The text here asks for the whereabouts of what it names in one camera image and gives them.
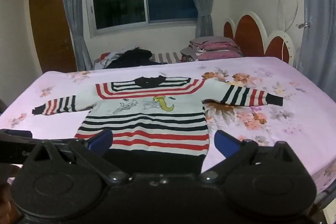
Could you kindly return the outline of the grey mosquito net drape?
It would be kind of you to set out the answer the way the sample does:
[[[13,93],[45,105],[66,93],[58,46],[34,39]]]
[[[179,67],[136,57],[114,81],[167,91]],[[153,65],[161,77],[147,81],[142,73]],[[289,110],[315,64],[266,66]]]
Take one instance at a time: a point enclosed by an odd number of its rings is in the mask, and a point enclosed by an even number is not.
[[[304,0],[298,70],[335,100],[335,0]]]

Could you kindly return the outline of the brown wooden door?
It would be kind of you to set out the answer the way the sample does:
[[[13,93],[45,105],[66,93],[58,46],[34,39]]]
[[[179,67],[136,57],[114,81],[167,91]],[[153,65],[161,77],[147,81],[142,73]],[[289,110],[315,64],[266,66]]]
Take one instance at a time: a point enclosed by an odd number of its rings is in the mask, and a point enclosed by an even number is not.
[[[29,12],[42,72],[75,72],[76,61],[63,0],[29,0]]]

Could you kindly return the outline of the light clothes pile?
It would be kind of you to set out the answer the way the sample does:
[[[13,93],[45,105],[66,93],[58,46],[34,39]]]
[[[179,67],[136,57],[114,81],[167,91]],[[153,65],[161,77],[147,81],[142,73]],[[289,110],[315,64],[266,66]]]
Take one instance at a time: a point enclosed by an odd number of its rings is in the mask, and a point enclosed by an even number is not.
[[[106,68],[112,61],[117,60],[123,52],[107,52],[103,53],[98,59],[94,61],[93,69],[100,70]]]

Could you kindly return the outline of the striped knit sweater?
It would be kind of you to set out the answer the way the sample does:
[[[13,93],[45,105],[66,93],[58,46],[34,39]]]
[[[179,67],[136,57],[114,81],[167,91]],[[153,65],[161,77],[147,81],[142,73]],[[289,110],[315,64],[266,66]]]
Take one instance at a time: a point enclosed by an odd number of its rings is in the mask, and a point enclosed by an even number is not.
[[[205,101],[282,106],[282,97],[215,79],[140,77],[52,99],[34,115],[86,111],[76,137],[112,133],[105,159],[126,173],[200,173],[210,147]]]

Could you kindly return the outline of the red white headboard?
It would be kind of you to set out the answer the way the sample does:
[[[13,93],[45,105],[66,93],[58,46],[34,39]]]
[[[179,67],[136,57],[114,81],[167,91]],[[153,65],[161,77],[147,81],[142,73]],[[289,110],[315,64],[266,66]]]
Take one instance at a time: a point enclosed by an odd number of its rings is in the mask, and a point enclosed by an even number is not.
[[[276,57],[293,65],[295,47],[290,36],[283,30],[267,34],[260,17],[253,11],[243,14],[237,23],[227,19],[223,36],[231,38],[244,57]]]

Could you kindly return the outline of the folded pink grey bedding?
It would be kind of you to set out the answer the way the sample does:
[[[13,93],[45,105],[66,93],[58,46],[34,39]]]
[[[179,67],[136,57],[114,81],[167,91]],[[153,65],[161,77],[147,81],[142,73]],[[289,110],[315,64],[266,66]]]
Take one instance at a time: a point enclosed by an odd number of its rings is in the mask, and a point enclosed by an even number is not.
[[[206,36],[190,40],[189,45],[180,51],[183,57],[192,61],[233,59],[243,57],[239,46],[223,36]]]

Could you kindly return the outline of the black garment pile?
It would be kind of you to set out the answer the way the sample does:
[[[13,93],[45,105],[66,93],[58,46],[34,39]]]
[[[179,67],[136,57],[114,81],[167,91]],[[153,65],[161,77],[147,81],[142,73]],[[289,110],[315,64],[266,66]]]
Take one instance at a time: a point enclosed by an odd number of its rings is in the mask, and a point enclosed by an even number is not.
[[[131,68],[149,65],[164,65],[166,63],[155,62],[151,60],[152,53],[149,50],[135,48],[123,53],[116,60],[112,61],[106,69]]]

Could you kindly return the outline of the pink floral bed sheet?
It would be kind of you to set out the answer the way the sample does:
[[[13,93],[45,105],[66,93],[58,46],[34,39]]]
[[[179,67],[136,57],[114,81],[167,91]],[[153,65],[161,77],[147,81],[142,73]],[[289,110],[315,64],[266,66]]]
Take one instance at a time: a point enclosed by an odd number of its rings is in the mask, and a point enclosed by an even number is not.
[[[287,142],[317,190],[335,180],[335,102],[292,66],[274,57],[244,57],[92,72],[47,72],[27,88],[1,115],[1,128],[30,131],[37,139],[76,138],[86,111],[34,115],[46,102],[79,94],[96,84],[124,82],[140,77],[215,79],[230,85],[263,90],[282,97],[282,106],[227,106],[205,101],[210,147],[202,165],[207,170],[222,161],[214,137],[222,130],[232,137],[259,145]]]

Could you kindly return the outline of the metal wall clip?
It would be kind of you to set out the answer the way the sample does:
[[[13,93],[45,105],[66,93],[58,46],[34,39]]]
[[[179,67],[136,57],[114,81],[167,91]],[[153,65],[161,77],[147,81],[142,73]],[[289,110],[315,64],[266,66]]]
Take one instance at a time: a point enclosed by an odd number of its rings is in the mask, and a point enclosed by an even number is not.
[[[298,29],[309,28],[310,27],[310,22],[297,24],[296,27]]]

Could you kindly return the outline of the grey striped cloth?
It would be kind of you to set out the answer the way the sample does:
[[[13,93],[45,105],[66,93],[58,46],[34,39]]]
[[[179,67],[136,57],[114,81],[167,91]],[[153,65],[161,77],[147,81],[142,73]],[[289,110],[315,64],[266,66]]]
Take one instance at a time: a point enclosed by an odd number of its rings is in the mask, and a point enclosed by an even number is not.
[[[150,58],[153,62],[165,64],[180,63],[181,59],[182,54],[180,52],[154,53]]]

